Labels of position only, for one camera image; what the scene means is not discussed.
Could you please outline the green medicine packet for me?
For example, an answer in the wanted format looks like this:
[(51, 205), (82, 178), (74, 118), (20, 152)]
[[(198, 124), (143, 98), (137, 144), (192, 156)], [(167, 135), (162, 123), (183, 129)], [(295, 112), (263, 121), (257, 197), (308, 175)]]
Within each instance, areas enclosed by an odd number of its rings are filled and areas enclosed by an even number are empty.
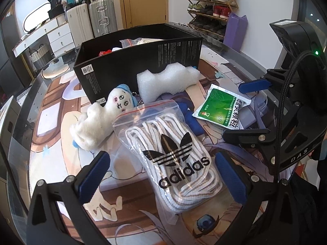
[(240, 129), (239, 112), (250, 104), (251, 99), (212, 84), (205, 101), (192, 116), (226, 129), (238, 130)]

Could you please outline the red-edged white packet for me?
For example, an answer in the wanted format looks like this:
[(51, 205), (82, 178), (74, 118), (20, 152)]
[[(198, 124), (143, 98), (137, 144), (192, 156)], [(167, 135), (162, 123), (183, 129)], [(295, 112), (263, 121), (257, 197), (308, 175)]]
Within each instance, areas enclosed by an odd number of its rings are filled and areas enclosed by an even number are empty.
[(152, 43), (157, 41), (162, 41), (162, 39), (137, 38), (137, 39), (124, 39), (121, 40), (120, 42), (123, 48), (128, 48), (136, 45), (142, 45), (142, 44)]

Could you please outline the white plush toy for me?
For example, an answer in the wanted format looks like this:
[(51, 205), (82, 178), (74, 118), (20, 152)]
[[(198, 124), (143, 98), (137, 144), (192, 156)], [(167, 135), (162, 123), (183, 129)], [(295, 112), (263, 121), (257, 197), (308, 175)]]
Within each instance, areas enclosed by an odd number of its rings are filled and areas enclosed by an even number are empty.
[(116, 117), (137, 104), (128, 85), (118, 85), (109, 93), (104, 106), (94, 102), (70, 127), (74, 147), (85, 151), (97, 150), (113, 132), (113, 121)]

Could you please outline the purple bag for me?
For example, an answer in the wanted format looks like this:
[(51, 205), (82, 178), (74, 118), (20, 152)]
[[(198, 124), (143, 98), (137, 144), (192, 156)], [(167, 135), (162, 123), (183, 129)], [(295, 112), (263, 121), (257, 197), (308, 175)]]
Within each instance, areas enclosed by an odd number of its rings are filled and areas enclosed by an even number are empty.
[(235, 51), (240, 51), (245, 38), (247, 27), (247, 16), (244, 15), (240, 17), (232, 12), (229, 16), (226, 26), (226, 32), (223, 41), (224, 45), (232, 48)]

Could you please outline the adidas shoelace bag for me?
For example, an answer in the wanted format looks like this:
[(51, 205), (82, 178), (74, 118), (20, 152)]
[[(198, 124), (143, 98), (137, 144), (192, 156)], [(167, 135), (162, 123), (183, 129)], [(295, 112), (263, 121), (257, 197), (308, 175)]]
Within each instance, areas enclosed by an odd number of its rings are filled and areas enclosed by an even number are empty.
[(130, 109), (117, 116), (113, 128), (142, 163), (169, 224), (176, 224), (179, 214), (222, 190), (209, 152), (185, 123), (174, 100)]

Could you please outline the wooden shoe rack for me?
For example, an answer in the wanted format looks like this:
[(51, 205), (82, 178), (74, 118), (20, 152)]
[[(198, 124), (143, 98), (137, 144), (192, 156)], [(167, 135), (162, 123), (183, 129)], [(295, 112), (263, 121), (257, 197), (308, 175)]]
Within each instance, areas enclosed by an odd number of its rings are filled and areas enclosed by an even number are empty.
[(192, 17), (188, 26), (219, 41), (224, 40), (230, 14), (238, 8), (237, 0), (188, 0)]

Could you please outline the white foam piece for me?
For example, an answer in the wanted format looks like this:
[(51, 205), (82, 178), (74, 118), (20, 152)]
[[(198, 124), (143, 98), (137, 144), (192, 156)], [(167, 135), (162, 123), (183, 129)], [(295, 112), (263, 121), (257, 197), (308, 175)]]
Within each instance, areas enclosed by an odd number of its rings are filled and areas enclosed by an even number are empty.
[(143, 103), (151, 103), (162, 94), (183, 92), (189, 86), (197, 84), (201, 73), (191, 66), (185, 67), (179, 62), (168, 64), (159, 73), (149, 70), (137, 74), (138, 91)]

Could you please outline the black cardboard box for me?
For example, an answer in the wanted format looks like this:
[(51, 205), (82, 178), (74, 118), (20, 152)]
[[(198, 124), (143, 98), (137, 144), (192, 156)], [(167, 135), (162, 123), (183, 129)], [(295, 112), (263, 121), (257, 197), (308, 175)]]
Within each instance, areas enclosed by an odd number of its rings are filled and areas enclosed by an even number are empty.
[[(121, 40), (152, 38), (162, 41), (123, 48)], [(198, 67), (202, 37), (193, 30), (170, 24), (151, 24), (123, 29), (82, 43), (74, 71), (91, 103), (105, 104), (110, 91), (126, 84), (138, 91), (137, 74), (162, 72), (179, 62)]]

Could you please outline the wooden door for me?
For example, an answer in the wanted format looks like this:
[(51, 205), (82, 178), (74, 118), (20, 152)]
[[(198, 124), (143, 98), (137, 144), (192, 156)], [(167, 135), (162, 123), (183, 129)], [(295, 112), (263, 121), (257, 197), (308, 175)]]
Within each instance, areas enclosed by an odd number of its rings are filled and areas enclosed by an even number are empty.
[(120, 0), (125, 29), (168, 22), (168, 0)]

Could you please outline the woven laundry basket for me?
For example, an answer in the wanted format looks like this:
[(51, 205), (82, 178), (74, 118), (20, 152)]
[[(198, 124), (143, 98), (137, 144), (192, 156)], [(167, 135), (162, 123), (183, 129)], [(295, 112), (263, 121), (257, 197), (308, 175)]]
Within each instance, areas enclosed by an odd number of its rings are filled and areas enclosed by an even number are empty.
[(47, 44), (41, 44), (37, 50), (30, 50), (29, 54), (30, 60), (37, 70), (42, 69), (52, 60), (52, 52)]

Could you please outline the white drawer desk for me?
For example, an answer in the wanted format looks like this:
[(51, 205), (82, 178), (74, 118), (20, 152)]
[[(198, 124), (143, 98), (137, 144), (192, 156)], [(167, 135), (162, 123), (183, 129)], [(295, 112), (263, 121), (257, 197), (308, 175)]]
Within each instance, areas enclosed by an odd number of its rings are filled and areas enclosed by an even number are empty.
[(56, 19), (47, 21), (29, 36), (20, 41), (13, 54), (18, 57), (26, 50), (38, 48), (42, 43), (50, 47), (55, 57), (59, 57), (75, 48), (74, 39), (68, 22), (59, 25)]

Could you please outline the silver suitcase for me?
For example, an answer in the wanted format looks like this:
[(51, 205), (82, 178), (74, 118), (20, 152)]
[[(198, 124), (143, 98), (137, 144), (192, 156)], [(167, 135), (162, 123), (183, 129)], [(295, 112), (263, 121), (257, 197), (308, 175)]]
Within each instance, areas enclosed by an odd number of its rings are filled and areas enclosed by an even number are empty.
[(89, 5), (91, 26), (95, 37), (118, 30), (114, 0), (97, 0)]

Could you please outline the white suitcase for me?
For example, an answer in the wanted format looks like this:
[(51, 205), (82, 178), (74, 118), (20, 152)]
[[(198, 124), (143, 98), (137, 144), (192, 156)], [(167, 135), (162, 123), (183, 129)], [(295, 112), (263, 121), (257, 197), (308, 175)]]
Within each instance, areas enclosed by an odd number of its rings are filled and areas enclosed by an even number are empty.
[(66, 15), (76, 48), (79, 48), (83, 42), (94, 38), (86, 3), (69, 9)]

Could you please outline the oval mirror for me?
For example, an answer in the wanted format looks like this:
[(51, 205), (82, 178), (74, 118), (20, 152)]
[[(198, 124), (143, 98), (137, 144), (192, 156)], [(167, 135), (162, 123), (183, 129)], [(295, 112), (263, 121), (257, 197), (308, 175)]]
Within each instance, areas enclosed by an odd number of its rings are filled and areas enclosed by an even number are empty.
[(49, 2), (44, 3), (39, 6), (37, 9), (32, 11), (25, 17), (23, 21), (23, 30), (25, 33), (30, 32), (32, 29), (36, 28), (39, 24), (44, 22), (49, 18), (48, 12), (51, 9), (51, 5)]

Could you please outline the black bag on desk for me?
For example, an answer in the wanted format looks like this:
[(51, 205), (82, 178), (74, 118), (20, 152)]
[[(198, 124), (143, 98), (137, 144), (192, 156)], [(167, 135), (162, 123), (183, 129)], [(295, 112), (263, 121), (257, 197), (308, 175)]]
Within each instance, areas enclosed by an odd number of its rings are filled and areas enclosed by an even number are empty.
[(62, 0), (47, 0), (50, 3), (50, 10), (48, 11), (49, 19), (53, 19), (64, 13)]

